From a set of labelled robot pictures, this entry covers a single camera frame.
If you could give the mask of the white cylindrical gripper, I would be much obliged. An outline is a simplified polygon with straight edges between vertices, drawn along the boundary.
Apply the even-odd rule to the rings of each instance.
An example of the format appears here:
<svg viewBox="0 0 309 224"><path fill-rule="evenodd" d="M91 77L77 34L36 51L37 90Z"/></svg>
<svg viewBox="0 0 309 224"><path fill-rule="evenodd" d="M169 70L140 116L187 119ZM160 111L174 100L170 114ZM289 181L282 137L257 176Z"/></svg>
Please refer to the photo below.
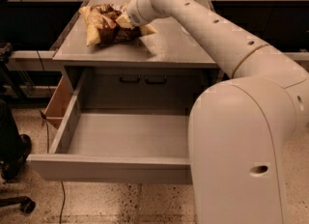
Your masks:
<svg viewBox="0 0 309 224"><path fill-rule="evenodd" d="M152 5L151 0L130 0L126 12L119 15L116 22L124 29L140 27L140 34L144 37L156 33L156 29L149 23L165 17L165 14Z"/></svg>

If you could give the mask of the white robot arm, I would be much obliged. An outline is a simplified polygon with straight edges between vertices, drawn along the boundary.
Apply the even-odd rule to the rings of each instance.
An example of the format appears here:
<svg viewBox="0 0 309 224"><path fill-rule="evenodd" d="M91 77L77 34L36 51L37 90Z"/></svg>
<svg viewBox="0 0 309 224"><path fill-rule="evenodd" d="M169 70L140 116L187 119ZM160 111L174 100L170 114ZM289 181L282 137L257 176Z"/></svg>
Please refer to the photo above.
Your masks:
<svg viewBox="0 0 309 224"><path fill-rule="evenodd" d="M228 76L196 99L189 116L198 224L287 224L282 149L308 123L308 72L195 0L131 0L124 25L168 16Z"/></svg>

